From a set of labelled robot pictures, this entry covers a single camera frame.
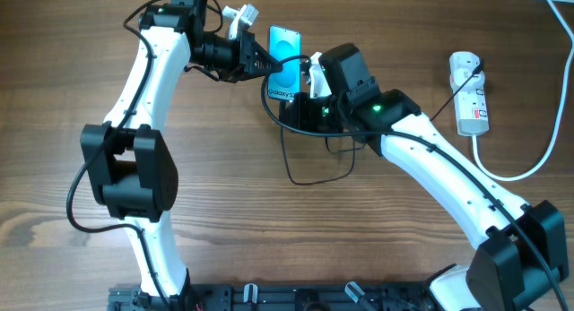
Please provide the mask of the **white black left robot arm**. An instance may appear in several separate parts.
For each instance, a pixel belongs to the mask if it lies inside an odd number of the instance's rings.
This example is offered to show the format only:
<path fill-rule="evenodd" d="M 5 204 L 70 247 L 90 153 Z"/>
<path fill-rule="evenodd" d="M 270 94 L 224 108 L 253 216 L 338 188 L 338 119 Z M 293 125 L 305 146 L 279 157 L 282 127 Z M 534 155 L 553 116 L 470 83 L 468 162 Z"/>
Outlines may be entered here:
<path fill-rule="evenodd" d="M 278 63 L 255 40 L 257 9 L 219 6 L 216 0 L 151 0 L 132 13 L 139 48 L 117 103 L 98 125 L 84 127 L 80 144 L 95 201 L 114 228 L 130 238 L 141 283 L 118 292 L 110 308 L 187 310 L 189 273 L 170 223 L 178 170 L 163 138 L 181 74 L 198 70 L 235 83 L 271 73 Z"/>

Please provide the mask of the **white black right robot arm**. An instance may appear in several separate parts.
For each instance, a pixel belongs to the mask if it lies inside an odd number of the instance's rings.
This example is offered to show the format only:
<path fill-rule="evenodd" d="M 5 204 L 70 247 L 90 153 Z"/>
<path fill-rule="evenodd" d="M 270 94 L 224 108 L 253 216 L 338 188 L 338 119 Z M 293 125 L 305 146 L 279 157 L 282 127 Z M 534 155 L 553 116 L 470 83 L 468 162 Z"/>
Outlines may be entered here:
<path fill-rule="evenodd" d="M 463 230 L 474 257 L 430 281 L 445 310 L 526 310 L 552 291 L 567 303 L 564 219 L 549 202 L 531 205 L 478 169 L 399 90 L 382 91 L 360 50 L 343 44 L 280 60 L 279 73 L 310 90 L 281 112 L 282 127 L 317 137 L 350 136 L 413 177 Z"/>

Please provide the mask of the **blue screen smartphone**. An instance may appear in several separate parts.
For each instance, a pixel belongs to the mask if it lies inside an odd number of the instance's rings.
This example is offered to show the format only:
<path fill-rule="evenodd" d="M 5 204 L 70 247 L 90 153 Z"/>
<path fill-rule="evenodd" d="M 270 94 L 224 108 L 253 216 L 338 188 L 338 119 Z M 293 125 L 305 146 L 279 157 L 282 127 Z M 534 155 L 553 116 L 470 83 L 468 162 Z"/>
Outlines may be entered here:
<path fill-rule="evenodd" d="M 268 33 L 268 52 L 277 61 L 298 56 L 301 52 L 301 35 L 298 31 L 271 25 Z M 271 99 L 293 101 L 300 92 L 300 63 L 291 60 L 281 64 L 281 70 L 272 73 L 267 84 Z"/>

